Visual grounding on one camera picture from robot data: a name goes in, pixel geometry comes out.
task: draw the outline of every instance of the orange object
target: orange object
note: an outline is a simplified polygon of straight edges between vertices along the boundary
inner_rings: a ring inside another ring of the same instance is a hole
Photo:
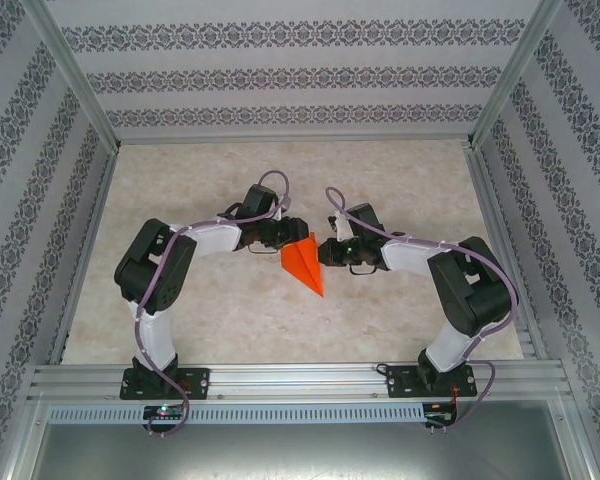
[[[280,251],[280,261],[282,268],[287,272],[321,297],[324,296],[320,263],[318,262],[318,245],[313,232],[309,234],[309,238],[283,247]]]

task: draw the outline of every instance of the white tabletop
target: white tabletop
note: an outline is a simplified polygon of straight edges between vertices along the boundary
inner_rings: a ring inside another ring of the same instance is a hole
[[[71,328],[64,363],[130,363],[132,317],[113,272],[142,224],[187,224],[242,201],[262,173],[291,180],[288,212],[333,236],[324,196],[369,202],[388,231],[431,240],[487,239],[458,141],[124,146]],[[274,177],[267,186],[282,193]],[[324,298],[280,266],[279,255],[217,254],[191,264],[174,305],[182,363],[414,361],[444,315],[431,278],[406,272],[351,276],[322,269]],[[522,358],[513,326],[474,358]]]

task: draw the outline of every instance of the robotic arm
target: robotic arm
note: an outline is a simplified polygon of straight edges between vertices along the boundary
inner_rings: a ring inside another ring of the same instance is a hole
[[[347,210],[354,218],[384,231],[368,203]],[[337,234],[318,248],[319,261],[327,266],[366,263],[373,270],[407,270],[431,275],[447,322],[418,357],[418,377],[431,391],[442,376],[461,366],[468,350],[482,332],[501,322],[511,310],[511,298],[502,280],[491,269],[468,255],[441,248],[425,247],[386,237],[368,230],[336,212],[329,222]],[[393,235],[407,239],[404,233]],[[499,266],[484,240],[470,237],[458,244]]]
[[[145,352],[136,353],[133,368],[136,383],[142,385],[143,391],[160,396],[171,389],[154,373],[146,356],[169,378],[175,380],[177,376],[178,359],[171,339],[171,307],[180,295],[192,260],[217,252],[237,251],[256,241],[279,250],[309,236],[304,220],[282,216],[282,210],[288,205],[282,205],[271,218],[246,222],[271,212],[278,202],[273,190],[253,185],[242,203],[232,205],[213,221],[203,222],[175,240],[140,318],[140,338]],[[154,259],[165,253],[169,240],[180,229],[179,225],[148,220],[116,268],[114,280],[134,315],[158,268]]]

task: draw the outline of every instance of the striped wall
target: striped wall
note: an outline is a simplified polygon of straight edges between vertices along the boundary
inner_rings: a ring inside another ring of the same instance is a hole
[[[483,155],[600,465],[600,0],[563,3]]]
[[[538,0],[54,0],[123,140],[468,134]]]
[[[16,0],[0,0],[0,468],[76,278],[109,152]]]

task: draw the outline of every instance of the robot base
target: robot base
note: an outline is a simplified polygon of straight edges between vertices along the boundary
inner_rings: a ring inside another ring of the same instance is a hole
[[[378,370],[378,373],[387,377],[390,398],[450,397],[454,387],[457,397],[475,397],[478,394],[473,369],[466,364],[440,373],[431,390],[418,376],[417,365],[386,366],[384,371]]]
[[[178,368],[178,356],[163,370],[187,393],[189,400],[206,400],[209,391],[208,368]],[[181,395],[157,373],[142,365],[135,357],[133,368],[122,376],[121,400],[179,400]]]

